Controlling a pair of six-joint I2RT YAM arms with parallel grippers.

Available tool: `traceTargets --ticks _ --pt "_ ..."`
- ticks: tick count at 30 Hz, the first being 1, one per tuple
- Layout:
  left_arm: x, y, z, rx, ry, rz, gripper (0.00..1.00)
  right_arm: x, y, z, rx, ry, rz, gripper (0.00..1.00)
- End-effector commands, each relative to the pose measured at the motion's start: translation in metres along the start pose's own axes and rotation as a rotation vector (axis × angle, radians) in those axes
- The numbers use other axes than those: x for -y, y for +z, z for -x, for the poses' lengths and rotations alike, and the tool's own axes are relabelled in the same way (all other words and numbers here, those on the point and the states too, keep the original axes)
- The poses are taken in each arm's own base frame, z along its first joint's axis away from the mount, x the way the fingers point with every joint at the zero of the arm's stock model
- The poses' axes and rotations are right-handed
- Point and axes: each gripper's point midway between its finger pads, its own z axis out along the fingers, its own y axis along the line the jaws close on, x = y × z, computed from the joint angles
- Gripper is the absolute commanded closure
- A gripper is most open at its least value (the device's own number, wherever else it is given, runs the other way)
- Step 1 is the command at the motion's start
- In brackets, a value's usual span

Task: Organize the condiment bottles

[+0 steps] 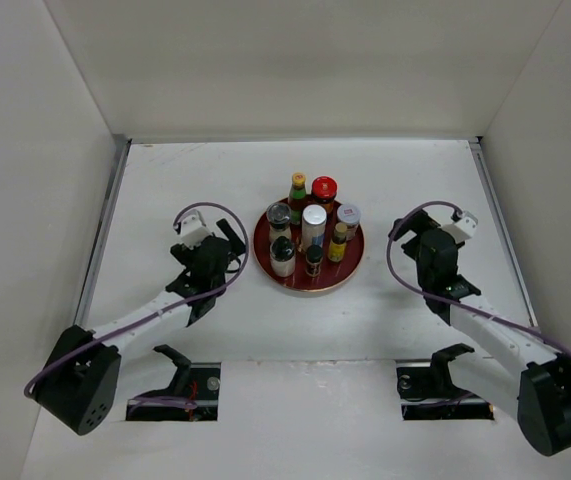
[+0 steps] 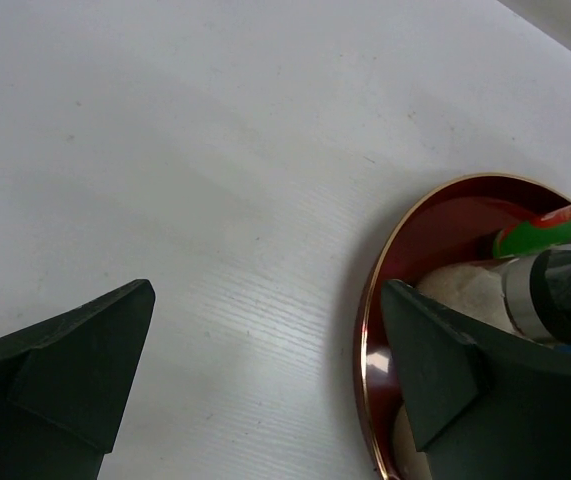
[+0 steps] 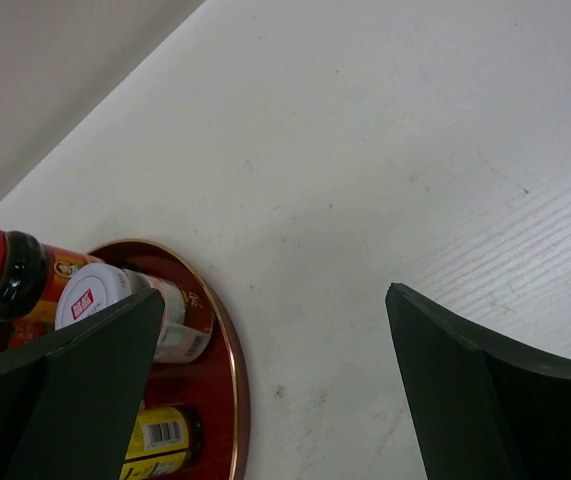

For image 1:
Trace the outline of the glass shaker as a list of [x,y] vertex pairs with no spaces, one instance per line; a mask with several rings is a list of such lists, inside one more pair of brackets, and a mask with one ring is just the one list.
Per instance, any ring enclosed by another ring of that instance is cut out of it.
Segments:
[[284,202],[272,203],[266,210],[266,219],[269,224],[269,243],[273,244],[280,237],[291,239],[290,206]]
[[296,248],[294,242],[285,236],[274,240],[270,247],[270,265],[280,278],[291,276],[295,271]]

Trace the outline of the grey lid spice jar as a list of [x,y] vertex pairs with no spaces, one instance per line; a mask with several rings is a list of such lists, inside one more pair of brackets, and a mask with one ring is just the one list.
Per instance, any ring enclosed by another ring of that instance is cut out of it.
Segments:
[[339,223],[346,226],[346,240],[351,241],[360,226],[361,212],[353,204],[341,204],[336,211],[336,218]]

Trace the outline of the yellow label oil bottle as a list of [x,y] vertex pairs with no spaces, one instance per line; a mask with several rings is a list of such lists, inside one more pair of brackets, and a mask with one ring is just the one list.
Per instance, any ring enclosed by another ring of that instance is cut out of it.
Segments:
[[327,258],[330,262],[340,263],[345,255],[347,243],[347,226],[343,222],[338,222],[334,226]]

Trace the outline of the green label sauce bottle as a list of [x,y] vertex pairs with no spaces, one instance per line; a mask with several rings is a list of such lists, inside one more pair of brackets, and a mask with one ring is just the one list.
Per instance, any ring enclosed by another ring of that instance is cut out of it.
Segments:
[[308,206],[306,175],[302,172],[295,172],[291,177],[288,205],[291,210],[291,223],[300,226],[303,211]]

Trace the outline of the small dark pepper bottle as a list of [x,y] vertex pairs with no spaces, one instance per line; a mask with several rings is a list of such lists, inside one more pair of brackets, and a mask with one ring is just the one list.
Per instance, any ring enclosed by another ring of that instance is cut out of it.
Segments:
[[309,277],[315,278],[320,275],[321,264],[324,257],[323,248],[320,245],[310,245],[305,253],[306,273]]

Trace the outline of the white tall canister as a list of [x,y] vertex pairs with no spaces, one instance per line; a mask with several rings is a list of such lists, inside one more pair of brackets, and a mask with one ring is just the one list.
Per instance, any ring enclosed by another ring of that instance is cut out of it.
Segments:
[[323,245],[326,223],[327,212],[324,207],[311,204],[303,210],[301,223],[301,248],[303,251],[312,245]]

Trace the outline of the red lid sauce jar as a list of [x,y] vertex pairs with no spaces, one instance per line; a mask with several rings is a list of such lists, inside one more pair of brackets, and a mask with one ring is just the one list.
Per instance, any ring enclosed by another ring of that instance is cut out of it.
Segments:
[[335,199],[338,192],[337,182],[329,176],[315,178],[311,186],[311,203],[324,208],[331,218],[334,213]]

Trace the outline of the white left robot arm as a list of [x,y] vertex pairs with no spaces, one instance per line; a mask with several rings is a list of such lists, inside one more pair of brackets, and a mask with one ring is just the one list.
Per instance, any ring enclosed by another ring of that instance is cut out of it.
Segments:
[[216,223],[214,234],[191,212],[180,220],[179,241],[170,252],[182,265],[179,276],[153,300],[126,316],[94,329],[73,325],[60,335],[42,370],[24,394],[79,436],[95,430],[110,412],[121,366],[151,351],[174,364],[155,375],[161,392],[132,400],[130,406],[194,409],[183,399],[189,387],[189,360],[168,345],[169,338],[204,318],[247,263],[243,225]]

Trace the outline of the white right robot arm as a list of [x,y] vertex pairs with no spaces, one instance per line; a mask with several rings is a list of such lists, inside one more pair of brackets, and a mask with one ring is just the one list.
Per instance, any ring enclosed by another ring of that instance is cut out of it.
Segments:
[[415,264],[417,283],[398,273],[393,278],[474,342],[435,352],[415,396],[423,406],[439,408],[475,395],[513,418],[535,451],[553,456],[571,447],[571,350],[502,318],[459,273],[459,251],[478,221],[458,206],[452,210],[450,223],[442,225],[418,206],[388,235],[390,244],[409,238],[401,250]]

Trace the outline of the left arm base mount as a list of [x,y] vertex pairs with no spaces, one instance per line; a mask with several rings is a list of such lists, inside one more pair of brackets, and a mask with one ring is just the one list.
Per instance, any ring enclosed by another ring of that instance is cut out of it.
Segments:
[[154,347],[175,368],[169,384],[130,399],[125,420],[129,422],[209,422],[218,420],[222,366],[193,363],[169,345]]

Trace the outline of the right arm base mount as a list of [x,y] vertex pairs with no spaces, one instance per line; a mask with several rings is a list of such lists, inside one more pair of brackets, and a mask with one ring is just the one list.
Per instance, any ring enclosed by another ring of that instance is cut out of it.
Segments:
[[474,349],[463,343],[435,352],[429,361],[396,363],[397,393],[405,421],[494,420],[490,403],[454,385],[449,365]]

